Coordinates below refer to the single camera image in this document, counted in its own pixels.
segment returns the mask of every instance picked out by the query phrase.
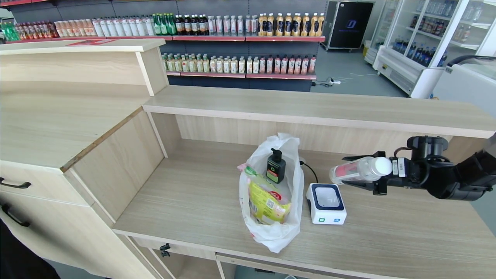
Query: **gray floor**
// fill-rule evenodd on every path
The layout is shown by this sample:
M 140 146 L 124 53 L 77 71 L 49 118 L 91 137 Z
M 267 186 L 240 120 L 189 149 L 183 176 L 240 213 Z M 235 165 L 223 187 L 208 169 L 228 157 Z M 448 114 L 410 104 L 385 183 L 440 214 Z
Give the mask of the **gray floor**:
M 326 81 L 332 77 L 340 80 L 341 84 L 331 87 L 317 85 L 311 88 L 311 92 L 408 97 L 389 79 L 377 76 L 377 71 L 365 62 L 361 50 L 351 53 L 341 50 L 326 52 L 319 47 L 315 72 L 318 80 Z

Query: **white wall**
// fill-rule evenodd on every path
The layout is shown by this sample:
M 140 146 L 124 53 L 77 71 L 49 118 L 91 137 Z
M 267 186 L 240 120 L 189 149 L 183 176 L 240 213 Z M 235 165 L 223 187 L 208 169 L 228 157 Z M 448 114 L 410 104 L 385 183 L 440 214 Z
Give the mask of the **white wall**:
M 367 25 L 367 29 L 365 30 L 364 43 L 365 43 L 365 40 L 371 40 L 372 39 L 373 31 L 375 30 L 375 25 L 377 24 L 377 21 L 379 20 L 380 12 L 382 11 L 382 7 L 384 6 L 385 0 L 375 0 L 372 2 L 374 2 L 374 5 L 373 5 L 371 16 L 369 18 L 369 23 Z

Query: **plastic shopping bag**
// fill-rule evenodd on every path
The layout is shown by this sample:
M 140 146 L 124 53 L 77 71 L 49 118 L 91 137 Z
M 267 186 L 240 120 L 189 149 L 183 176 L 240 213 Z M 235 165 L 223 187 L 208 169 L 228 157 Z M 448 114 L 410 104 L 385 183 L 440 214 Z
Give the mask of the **plastic shopping bag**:
M 261 224 L 250 213 L 248 177 L 245 172 L 240 175 L 240 204 L 243 218 L 253 239 L 271 252 L 279 253 L 295 236 L 300 233 L 303 206 L 303 171 L 300 167 L 298 146 L 300 139 L 290 134 L 279 133 L 268 137 L 248 159 L 247 164 L 259 174 L 265 174 L 267 159 L 272 155 L 271 148 L 282 151 L 286 161 L 286 173 L 282 182 L 274 184 L 282 193 L 291 196 L 291 208 L 283 223 Z

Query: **drawer handle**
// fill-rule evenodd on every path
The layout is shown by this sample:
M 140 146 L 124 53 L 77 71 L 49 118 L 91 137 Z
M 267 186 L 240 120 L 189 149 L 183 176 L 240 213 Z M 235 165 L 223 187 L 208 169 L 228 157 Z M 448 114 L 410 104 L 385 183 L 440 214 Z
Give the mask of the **drawer handle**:
M 12 184 L 7 184 L 7 183 L 4 183 L 5 178 L 3 177 L 0 177 L 0 185 L 4 185 L 4 186 L 9 186 L 9 187 L 12 187 L 12 188 L 18 188 L 18 189 L 26 189 L 28 188 L 29 186 L 31 186 L 31 183 L 29 182 L 24 182 L 22 183 L 21 185 L 12 185 Z
M 14 220 L 14 221 L 15 221 L 16 223 L 18 223 L 19 225 L 21 225 L 21 226 L 23 226 L 23 227 L 29 227 L 29 225 L 31 225 L 28 221 L 26 221 L 26 222 L 21 222 L 21 221 L 19 221 L 16 217 L 12 216 L 12 215 L 8 212 L 8 210 L 9 210 L 9 209 L 10 209 L 10 206 L 9 206 L 9 205 L 7 205 L 7 204 L 5 204 L 5 205 L 1 206 L 1 210 L 2 210 L 3 212 L 5 212 L 5 214 L 7 214 L 7 216 L 9 216 L 9 217 L 10 217 L 10 219 Z

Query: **display fridge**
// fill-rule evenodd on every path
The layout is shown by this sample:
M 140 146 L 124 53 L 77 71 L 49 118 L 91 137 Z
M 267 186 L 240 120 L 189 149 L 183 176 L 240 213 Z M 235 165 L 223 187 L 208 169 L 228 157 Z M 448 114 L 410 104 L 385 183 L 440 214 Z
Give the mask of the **display fridge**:
M 377 22 L 375 31 L 372 35 L 371 46 L 365 55 L 365 61 L 369 64 L 373 64 L 379 47 L 386 41 L 391 24 L 394 20 L 394 16 L 396 15 L 399 2 L 400 0 L 386 0 L 384 2 L 384 6 L 382 7 L 382 11 L 379 16 L 379 21 Z
M 447 60 L 496 52 L 496 0 L 401 0 L 373 68 L 428 98 Z

